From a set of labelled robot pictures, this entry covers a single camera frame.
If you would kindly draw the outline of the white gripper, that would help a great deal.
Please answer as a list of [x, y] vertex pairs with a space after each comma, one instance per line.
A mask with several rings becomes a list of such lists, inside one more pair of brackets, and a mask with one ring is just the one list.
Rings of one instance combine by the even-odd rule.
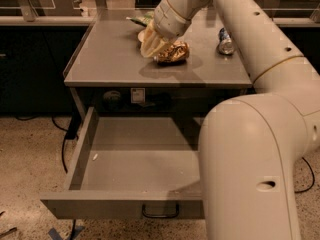
[[157, 56], [168, 49], [174, 40], [184, 35], [191, 24], [192, 9], [184, 2], [161, 0], [154, 10], [154, 21], [151, 21], [145, 31], [141, 44], [141, 55], [145, 58]]

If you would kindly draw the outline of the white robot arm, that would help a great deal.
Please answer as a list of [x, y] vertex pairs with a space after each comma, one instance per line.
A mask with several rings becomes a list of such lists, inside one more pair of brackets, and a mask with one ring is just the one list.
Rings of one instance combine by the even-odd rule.
[[319, 147], [320, 78], [254, 0], [162, 0], [141, 53], [153, 57], [213, 3], [256, 92], [216, 105], [199, 135], [208, 240], [301, 240], [297, 159]]

